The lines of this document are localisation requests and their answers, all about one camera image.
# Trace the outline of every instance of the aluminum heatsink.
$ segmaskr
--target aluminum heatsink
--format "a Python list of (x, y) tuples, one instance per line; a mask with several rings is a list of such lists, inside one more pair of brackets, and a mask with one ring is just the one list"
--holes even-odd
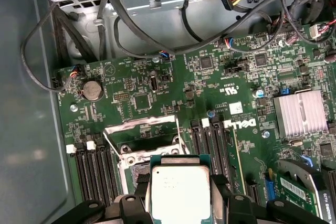
[(274, 98), (281, 137), (327, 130), (321, 92), (318, 90)]

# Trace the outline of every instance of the cable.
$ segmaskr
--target cable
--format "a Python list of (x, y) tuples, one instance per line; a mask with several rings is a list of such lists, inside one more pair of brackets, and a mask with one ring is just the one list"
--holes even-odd
[(285, 3), (285, 0), (281, 0), (281, 4), (282, 4), (282, 8), (283, 8), (283, 11), (285, 12), (286, 14), (286, 18), (287, 18), (287, 21), (289, 22), (289, 24), (293, 27), (294, 31), (297, 33), (297, 35), (300, 37), (300, 39), (310, 45), (317, 45), (319, 43), (323, 43), (323, 42), (326, 42), (328, 41), (331, 36), (333, 35), (333, 33), (335, 32), (336, 30), (336, 25), (333, 25), (331, 31), (329, 32), (329, 34), (324, 37), (323, 39), (321, 40), (318, 40), (318, 41), (311, 41), (311, 40), (308, 40), (304, 37), (304, 35), (299, 31), (299, 29), (296, 27), (293, 19), (292, 19), (292, 16), (290, 15), (287, 7), (286, 7), (286, 3)]
[(141, 59), (152, 59), (154, 57), (160, 57), (159, 54), (155, 55), (137, 55), (132, 52), (129, 52), (127, 49), (125, 49), (119, 42), (119, 29), (118, 29), (118, 22), (120, 21), (120, 17), (117, 17), (113, 23), (113, 33), (114, 33), (114, 39), (115, 43), (117, 44), (117, 47), (126, 55)]
[(77, 29), (74, 27), (74, 25), (69, 20), (67, 15), (58, 6), (55, 7), (54, 13), (55, 13), (55, 16), (59, 19), (65, 31), (69, 34), (73, 43), (78, 48), (78, 51), (82, 55), (83, 59), (87, 63), (92, 63), (92, 62), (97, 61), (92, 49), (90, 48), (88, 43), (85, 41), (83, 36), (79, 33), (79, 31), (77, 31)]
[(176, 55), (182, 55), (182, 54), (187, 54), (189, 52), (192, 51), (197, 51), (199, 49), (201, 49), (202, 47), (210, 44), (210, 43), (214, 43), (217, 40), (219, 40), (221, 37), (225, 37), (228, 34), (232, 33), (235, 29), (237, 29), (242, 23), (244, 23), (246, 20), (248, 20), (249, 18), (251, 18), (255, 13), (257, 13), (260, 9), (264, 8), (265, 6), (267, 6), (269, 3), (273, 2), (274, 0), (264, 0), (262, 2), (260, 2), (258, 5), (256, 5), (254, 8), (252, 8), (246, 15), (244, 15), (242, 18), (240, 18), (237, 22), (233, 23), (232, 25), (230, 25), (229, 27), (227, 27), (226, 29), (224, 29), (223, 31), (215, 34), (214, 36), (203, 40), (202, 42), (198, 43), (198, 44), (194, 44), (191, 46), (184, 46), (184, 47), (180, 47), (175, 49), (175, 54)]
[[(97, 19), (103, 20), (103, 12), (108, 0), (100, 0)], [(105, 26), (101, 24), (98, 26), (99, 35), (99, 60), (106, 60), (106, 33)]]
[(181, 9), (181, 15), (182, 15), (183, 25), (184, 25), (185, 29), (188, 31), (188, 33), (198, 42), (203, 41), (190, 27), (188, 19), (187, 19), (187, 14), (186, 14), (186, 8), (185, 7), (183, 7)]
[(115, 12), (121, 18), (121, 20), (127, 25), (127, 27), (140, 39), (146, 41), (149, 45), (154, 46), (155, 48), (167, 51), (170, 54), (174, 54), (174, 50), (166, 47), (165, 45), (157, 42), (153, 38), (151, 38), (148, 34), (146, 34), (143, 30), (141, 30), (134, 21), (130, 18), (127, 11), (121, 4), (120, 0), (110, 0)]
[(234, 52), (241, 52), (241, 53), (245, 53), (245, 52), (258, 52), (259, 50), (261, 49), (264, 49), (266, 47), (268, 47), (269, 45), (271, 45), (273, 43), (273, 41), (277, 38), (278, 34), (280, 33), (281, 29), (282, 29), (282, 26), (284, 24), (284, 20), (285, 20), (285, 14), (284, 12), (281, 12), (280, 14), (280, 20), (279, 20), (279, 25), (277, 27), (277, 30), (274, 32), (273, 34), (273, 37), (268, 41), (266, 42), (265, 44), (263, 44), (262, 46), (260, 47), (257, 47), (255, 49), (249, 49), (249, 50), (241, 50), (241, 49), (237, 49), (237, 48), (233, 48), (232, 47), (232, 44), (231, 42), (229, 43), (229, 50), (232, 50)]
[(50, 88), (48, 86), (45, 86), (42, 82), (40, 82), (36, 77), (35, 75), (33, 74), (32, 70), (30, 69), (28, 63), (27, 63), (27, 60), (26, 60), (26, 54), (25, 54), (25, 50), (26, 50), (26, 46), (29, 42), (29, 40), (31, 39), (31, 37), (34, 35), (34, 33), (40, 29), (43, 24), (48, 20), (48, 18), (50, 17), (51, 13), (54, 11), (55, 7), (57, 6), (57, 3), (56, 2), (53, 2), (48, 10), (48, 12), (46, 13), (46, 15), (40, 19), (40, 21), (37, 23), (37, 25), (34, 27), (34, 29), (28, 34), (28, 36), (24, 39), (24, 41), (22, 42), (21, 44), (21, 47), (20, 47), (20, 58), (21, 58), (21, 62), (23, 64), (23, 67), (24, 69), (26, 70), (26, 72), (28, 73), (29, 77), (37, 84), (39, 85), (41, 88), (43, 88), (44, 90), (47, 90), (47, 91), (50, 91), (50, 92), (56, 92), (56, 93), (59, 93), (59, 92), (62, 92), (64, 91), (69, 85), (70, 85), (70, 82), (71, 82), (71, 76), (69, 76), (64, 84), (63, 87), (61, 88)]

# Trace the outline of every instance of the motherboard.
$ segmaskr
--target motherboard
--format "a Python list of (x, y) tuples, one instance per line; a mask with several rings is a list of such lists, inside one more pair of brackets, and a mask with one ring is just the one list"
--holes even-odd
[[(157, 60), (58, 70), (56, 83), (76, 73), (58, 94), (76, 202), (108, 206), (134, 193), (153, 154), (209, 154), (211, 173), (225, 175), (233, 193), (262, 206), (281, 197), (334, 219), (335, 204), (324, 209), (322, 202), (335, 200), (336, 38), (284, 43), (292, 34), (283, 31), (254, 53), (215, 43)], [(268, 40), (265, 33), (234, 43), (247, 50)], [(325, 187), (313, 191), (295, 180), (292, 166), (311, 169)]]

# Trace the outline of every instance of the capacitor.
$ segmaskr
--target capacitor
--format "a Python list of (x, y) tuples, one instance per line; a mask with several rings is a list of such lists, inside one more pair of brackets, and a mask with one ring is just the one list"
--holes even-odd
[(82, 87), (82, 95), (88, 101), (95, 102), (103, 97), (104, 90), (98, 81), (87, 81)]
[(216, 115), (216, 113), (215, 113), (214, 110), (208, 110), (208, 111), (206, 112), (206, 115), (207, 115), (209, 118), (214, 118), (215, 115)]
[(256, 89), (252, 92), (252, 96), (254, 98), (263, 98), (265, 96), (264, 91), (262, 89)]
[(329, 54), (326, 55), (326, 57), (324, 58), (325, 63), (333, 63), (336, 61), (336, 54)]

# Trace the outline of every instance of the chip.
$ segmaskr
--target chip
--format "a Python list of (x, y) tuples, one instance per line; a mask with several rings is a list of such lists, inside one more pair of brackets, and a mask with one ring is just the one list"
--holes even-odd
[(201, 58), (201, 68), (202, 69), (212, 68), (212, 62), (210, 57)]
[(320, 144), (322, 156), (333, 156), (331, 144)]
[(257, 67), (266, 66), (267, 65), (267, 57), (266, 55), (255, 55)]
[(136, 110), (145, 110), (150, 108), (150, 103), (146, 94), (138, 95), (134, 99)]

